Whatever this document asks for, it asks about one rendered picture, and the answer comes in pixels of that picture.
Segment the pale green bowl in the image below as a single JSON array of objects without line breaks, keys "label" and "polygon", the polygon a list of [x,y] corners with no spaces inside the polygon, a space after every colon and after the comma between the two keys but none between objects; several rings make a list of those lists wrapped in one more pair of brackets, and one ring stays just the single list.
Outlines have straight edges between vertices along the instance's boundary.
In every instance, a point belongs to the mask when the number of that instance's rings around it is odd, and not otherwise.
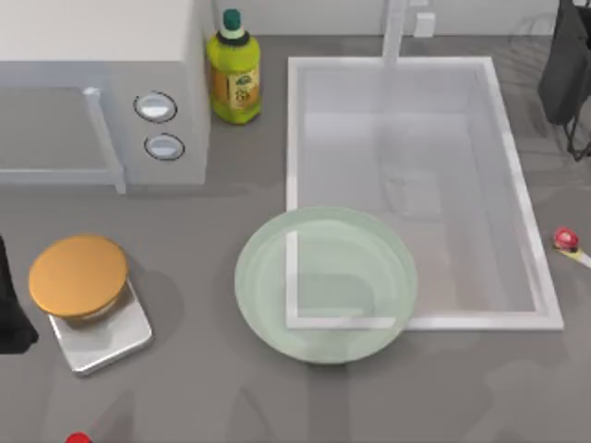
[{"label": "pale green bowl", "polygon": [[377,218],[347,208],[287,211],[247,240],[235,299],[251,330],[278,353],[343,365],[391,344],[413,316],[416,264]]}]

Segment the white sink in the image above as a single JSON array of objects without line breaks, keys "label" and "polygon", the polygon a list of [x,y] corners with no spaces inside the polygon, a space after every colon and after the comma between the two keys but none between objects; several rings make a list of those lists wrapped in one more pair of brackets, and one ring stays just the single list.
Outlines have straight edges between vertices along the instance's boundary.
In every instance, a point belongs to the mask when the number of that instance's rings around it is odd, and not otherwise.
[{"label": "white sink", "polygon": [[287,208],[388,224],[418,271],[409,329],[562,329],[490,58],[292,57],[287,90]]}]

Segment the small microwave knob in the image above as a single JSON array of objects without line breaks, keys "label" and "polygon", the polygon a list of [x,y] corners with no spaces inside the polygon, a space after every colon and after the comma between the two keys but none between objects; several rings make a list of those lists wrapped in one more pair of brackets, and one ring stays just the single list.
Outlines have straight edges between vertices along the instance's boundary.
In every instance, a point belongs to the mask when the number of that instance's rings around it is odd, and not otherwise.
[{"label": "small microwave knob", "polygon": [[168,133],[146,138],[143,146],[150,157],[162,162],[174,162],[180,159],[186,151],[182,140]]}]

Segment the green bottle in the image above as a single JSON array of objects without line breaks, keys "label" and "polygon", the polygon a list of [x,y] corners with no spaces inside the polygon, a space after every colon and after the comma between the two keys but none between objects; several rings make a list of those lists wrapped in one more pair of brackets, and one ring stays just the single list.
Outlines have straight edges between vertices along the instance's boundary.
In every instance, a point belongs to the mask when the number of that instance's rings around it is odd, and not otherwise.
[{"label": "green bottle", "polygon": [[261,52],[239,10],[224,10],[222,27],[209,38],[206,54],[212,110],[232,125],[247,124],[260,113]]}]

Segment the pale microwave oven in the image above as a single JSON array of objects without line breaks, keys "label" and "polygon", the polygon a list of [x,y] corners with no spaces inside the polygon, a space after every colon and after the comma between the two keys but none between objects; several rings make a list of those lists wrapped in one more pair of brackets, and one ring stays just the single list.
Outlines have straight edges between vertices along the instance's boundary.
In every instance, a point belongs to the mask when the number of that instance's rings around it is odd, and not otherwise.
[{"label": "pale microwave oven", "polygon": [[[0,0],[0,87],[93,87],[125,168],[127,191],[200,186],[210,146],[205,34],[208,0]],[[136,97],[169,95],[174,119],[139,117]],[[185,144],[174,162],[144,150],[168,133]]]}]

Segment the large microwave knob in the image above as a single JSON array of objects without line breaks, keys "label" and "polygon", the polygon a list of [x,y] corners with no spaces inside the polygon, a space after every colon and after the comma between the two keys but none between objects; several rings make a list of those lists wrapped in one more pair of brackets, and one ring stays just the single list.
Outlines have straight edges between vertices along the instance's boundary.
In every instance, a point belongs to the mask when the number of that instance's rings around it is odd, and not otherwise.
[{"label": "large microwave knob", "polygon": [[177,114],[175,101],[169,95],[159,91],[151,91],[136,97],[133,107],[139,117],[154,124],[168,122]]}]

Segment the tall white tap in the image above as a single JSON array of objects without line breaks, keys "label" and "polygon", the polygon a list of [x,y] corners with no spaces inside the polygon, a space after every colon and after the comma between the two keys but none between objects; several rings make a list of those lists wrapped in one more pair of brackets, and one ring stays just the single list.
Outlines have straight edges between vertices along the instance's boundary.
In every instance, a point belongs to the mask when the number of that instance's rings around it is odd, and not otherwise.
[{"label": "tall white tap", "polygon": [[381,61],[385,68],[396,67],[409,0],[387,0]]}]

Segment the silver kitchen scale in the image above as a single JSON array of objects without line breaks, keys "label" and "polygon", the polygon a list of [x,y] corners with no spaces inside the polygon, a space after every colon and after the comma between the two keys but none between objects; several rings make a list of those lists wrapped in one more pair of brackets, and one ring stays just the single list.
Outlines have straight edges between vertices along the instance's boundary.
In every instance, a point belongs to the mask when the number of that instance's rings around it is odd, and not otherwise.
[{"label": "silver kitchen scale", "polygon": [[151,323],[131,280],[102,312],[81,319],[50,316],[63,356],[78,376],[86,376],[147,346]]}]

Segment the microwave oven door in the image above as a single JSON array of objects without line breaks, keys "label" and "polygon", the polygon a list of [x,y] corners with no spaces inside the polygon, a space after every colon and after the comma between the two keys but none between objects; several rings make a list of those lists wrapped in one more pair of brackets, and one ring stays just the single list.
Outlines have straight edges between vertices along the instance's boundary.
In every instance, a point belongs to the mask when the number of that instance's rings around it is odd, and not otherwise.
[{"label": "microwave oven door", "polygon": [[115,186],[79,87],[0,87],[0,186]]}]

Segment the red and white small toy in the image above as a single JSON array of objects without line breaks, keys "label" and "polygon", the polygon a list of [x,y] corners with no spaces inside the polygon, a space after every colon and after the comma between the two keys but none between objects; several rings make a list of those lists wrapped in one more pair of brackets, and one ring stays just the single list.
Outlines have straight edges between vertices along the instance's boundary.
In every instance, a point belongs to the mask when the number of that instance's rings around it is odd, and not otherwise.
[{"label": "red and white small toy", "polygon": [[554,247],[567,253],[577,253],[579,251],[579,236],[570,228],[559,227],[553,235]]}]

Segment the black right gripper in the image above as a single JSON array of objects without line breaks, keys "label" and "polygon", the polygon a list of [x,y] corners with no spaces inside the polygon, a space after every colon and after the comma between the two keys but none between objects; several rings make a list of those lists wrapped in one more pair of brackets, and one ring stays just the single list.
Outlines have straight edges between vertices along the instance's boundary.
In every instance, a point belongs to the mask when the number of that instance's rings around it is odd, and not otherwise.
[{"label": "black right gripper", "polygon": [[591,98],[591,0],[559,0],[549,56],[537,86],[547,121],[560,126],[576,162],[591,157],[591,139],[574,146],[583,107]]}]

